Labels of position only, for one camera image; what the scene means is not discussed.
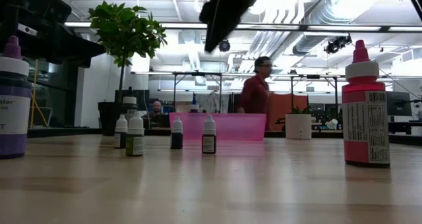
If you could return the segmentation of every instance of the purple bottle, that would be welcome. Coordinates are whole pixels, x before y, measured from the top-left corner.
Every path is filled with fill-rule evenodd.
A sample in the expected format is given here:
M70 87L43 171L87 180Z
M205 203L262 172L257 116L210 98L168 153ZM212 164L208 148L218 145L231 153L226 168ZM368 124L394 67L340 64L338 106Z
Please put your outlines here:
M25 155L32 87L28 74L18 38L11 36L0 57L0 159Z

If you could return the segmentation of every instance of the black pot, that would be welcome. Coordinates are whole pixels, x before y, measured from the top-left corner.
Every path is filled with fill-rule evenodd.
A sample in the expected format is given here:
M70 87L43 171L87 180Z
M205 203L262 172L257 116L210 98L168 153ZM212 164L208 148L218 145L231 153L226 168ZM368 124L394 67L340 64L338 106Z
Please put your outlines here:
M114 136L116 121L120 117L121 103L98 102L101 129L104 136Z

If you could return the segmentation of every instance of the pink plastic bin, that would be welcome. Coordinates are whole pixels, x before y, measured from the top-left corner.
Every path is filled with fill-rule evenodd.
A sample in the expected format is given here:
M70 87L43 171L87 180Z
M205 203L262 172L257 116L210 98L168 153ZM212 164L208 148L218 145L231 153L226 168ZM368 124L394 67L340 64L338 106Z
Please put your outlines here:
M206 113L170 113L170 124L176 116L183 123L184 140L201 140ZM225 141L263 141L266 115L211 114L216 122L217 139Z

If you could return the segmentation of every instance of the potted plant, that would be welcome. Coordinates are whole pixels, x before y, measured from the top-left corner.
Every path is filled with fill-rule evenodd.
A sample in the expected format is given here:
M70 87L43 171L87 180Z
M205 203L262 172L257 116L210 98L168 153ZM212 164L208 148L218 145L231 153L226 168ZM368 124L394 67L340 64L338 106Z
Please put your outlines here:
M146 13L144 7L125 7L125 4L108 4L105 1L95 9L89 9L91 28L96 30L98 43L102 44L107 53L115 58L114 63L121 68L118 103L99 102L100 119L103 135L113 136L116 120L121 112L122 86L125 76L125 66L132 65L129 59L138 53L141 57L155 56L155 50L167 44L166 30L152 18L139 17Z
M298 107L291 108L291 113L286 115L286 138L312 138L312 120L311 114L309 113L309 107L302 110Z

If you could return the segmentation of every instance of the man in red shirt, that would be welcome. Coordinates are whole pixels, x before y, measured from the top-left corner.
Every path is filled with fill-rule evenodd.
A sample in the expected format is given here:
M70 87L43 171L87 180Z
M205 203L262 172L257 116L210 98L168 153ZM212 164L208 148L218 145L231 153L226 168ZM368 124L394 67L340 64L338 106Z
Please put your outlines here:
M268 115L268 95L270 89L265 82L271 74L269 57L259 57L255 61L256 75L245 81L240 98L238 113L264 113Z

